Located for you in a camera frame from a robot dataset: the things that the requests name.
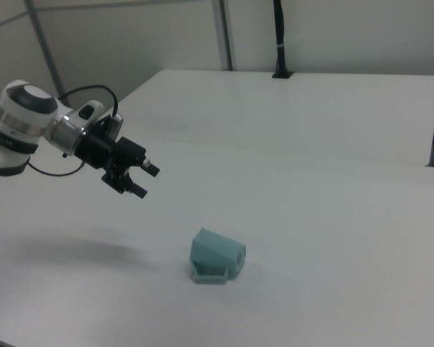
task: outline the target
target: light blue object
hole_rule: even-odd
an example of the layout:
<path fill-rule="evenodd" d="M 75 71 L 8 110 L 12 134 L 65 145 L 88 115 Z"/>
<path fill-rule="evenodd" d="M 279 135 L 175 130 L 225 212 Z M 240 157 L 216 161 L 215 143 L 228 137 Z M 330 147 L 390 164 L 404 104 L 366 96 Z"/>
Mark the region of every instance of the light blue object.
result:
<path fill-rule="evenodd" d="M 245 258 L 244 244 L 204 228 L 193 239 L 190 262 L 197 282 L 225 282 L 234 278 Z"/>

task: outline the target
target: white table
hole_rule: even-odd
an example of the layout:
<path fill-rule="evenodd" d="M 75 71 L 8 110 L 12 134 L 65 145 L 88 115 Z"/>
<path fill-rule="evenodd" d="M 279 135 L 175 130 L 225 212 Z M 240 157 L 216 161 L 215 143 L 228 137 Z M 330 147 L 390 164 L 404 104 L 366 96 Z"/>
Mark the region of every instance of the white table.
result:
<path fill-rule="evenodd" d="M 434 76 L 165 70 L 122 112 L 157 138 L 426 166 Z"/>
<path fill-rule="evenodd" d="M 165 140 L 120 110 L 161 168 L 131 170 L 144 200 L 91 168 L 0 177 L 0 340 L 434 346 L 434 168 Z M 67 160 L 44 142 L 33 156 Z M 190 278 L 201 227 L 247 245 L 235 280 Z"/>

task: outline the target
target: table surface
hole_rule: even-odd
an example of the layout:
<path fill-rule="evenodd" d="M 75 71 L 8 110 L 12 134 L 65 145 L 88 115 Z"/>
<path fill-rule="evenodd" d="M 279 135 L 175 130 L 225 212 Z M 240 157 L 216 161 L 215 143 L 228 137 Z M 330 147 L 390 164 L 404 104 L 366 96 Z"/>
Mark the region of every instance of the table surface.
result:
<path fill-rule="evenodd" d="M 121 112 L 164 139 L 426 166 L 434 76 L 164 70 Z"/>
<path fill-rule="evenodd" d="M 144 200 L 88 167 L 0 177 L 0 340 L 434 346 L 434 168 L 165 140 L 120 110 L 161 168 L 131 170 Z M 45 142 L 32 162 L 78 165 Z M 193 282 L 200 228 L 247 245 L 234 280 Z"/>

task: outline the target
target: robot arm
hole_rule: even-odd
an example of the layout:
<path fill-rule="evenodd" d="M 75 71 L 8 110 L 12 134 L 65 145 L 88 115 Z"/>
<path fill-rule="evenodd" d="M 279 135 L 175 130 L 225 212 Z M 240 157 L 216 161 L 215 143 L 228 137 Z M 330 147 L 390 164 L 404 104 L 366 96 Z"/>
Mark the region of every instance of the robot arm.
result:
<path fill-rule="evenodd" d="M 146 190 L 133 183 L 129 167 L 139 166 L 151 176 L 159 169 L 146 158 L 145 148 L 125 137 L 116 142 L 123 118 L 100 119 L 104 111 L 95 100 L 74 110 L 25 81 L 9 83 L 0 96 L 0 176 L 22 173 L 44 136 L 66 155 L 103 168 L 102 180 L 119 193 L 143 198 Z"/>

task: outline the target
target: white wall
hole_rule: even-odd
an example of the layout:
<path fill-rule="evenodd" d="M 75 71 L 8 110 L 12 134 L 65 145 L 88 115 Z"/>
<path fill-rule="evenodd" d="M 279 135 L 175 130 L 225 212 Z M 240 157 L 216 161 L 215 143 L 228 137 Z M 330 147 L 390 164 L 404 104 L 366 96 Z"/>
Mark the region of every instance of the white wall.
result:
<path fill-rule="evenodd" d="M 92 2 L 35 1 L 66 90 L 101 83 L 123 98 L 162 69 L 228 67 L 215 1 L 134 1 L 135 6 L 110 1 L 109 7 L 80 7 Z M 77 106 L 89 98 L 112 105 L 100 90 L 71 101 Z"/>
<path fill-rule="evenodd" d="M 0 0 L 0 92 L 16 79 L 56 92 L 24 3 Z"/>
<path fill-rule="evenodd" d="M 434 0 L 284 0 L 297 72 L 434 75 Z M 273 71 L 273 2 L 226 0 L 234 68 Z"/>

